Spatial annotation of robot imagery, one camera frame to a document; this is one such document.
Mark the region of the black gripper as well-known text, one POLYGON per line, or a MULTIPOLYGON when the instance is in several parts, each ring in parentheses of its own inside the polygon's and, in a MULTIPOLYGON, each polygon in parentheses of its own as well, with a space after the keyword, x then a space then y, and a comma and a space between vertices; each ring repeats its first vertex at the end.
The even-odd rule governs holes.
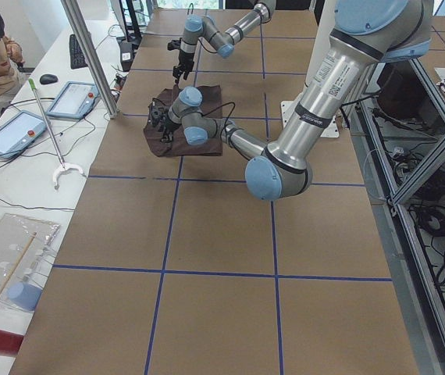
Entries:
POLYGON ((180 127, 180 125, 172 121, 168 116, 164 121, 164 132, 161 138, 162 143, 173 142, 174 132, 180 127))
POLYGON ((180 82, 180 77, 187 80, 194 67, 194 53, 179 51, 178 63, 173 67, 175 84, 180 82))

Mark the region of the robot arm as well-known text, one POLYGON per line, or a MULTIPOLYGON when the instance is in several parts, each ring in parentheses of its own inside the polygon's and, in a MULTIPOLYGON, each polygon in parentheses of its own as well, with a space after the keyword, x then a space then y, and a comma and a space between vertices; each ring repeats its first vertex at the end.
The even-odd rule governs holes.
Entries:
POLYGON ((163 116, 165 133, 182 130, 189 145, 212 138, 226 142, 246 158, 247 188, 258 199, 274 201, 305 191, 312 182, 307 155, 365 69, 427 53, 433 3, 338 1, 333 17, 329 50, 275 141, 264 142, 231 120, 204 116, 201 92, 192 86, 178 94, 163 116))
POLYGON ((238 20, 233 26, 222 32, 210 16, 190 14, 185 21, 183 35, 168 43, 169 51, 178 50, 178 63, 173 67, 175 84, 180 78, 186 80, 194 68, 194 55, 198 42, 205 39, 224 59, 229 57, 237 43, 242 41, 251 31, 268 23, 276 10, 276 1, 255 1, 253 9, 238 20))

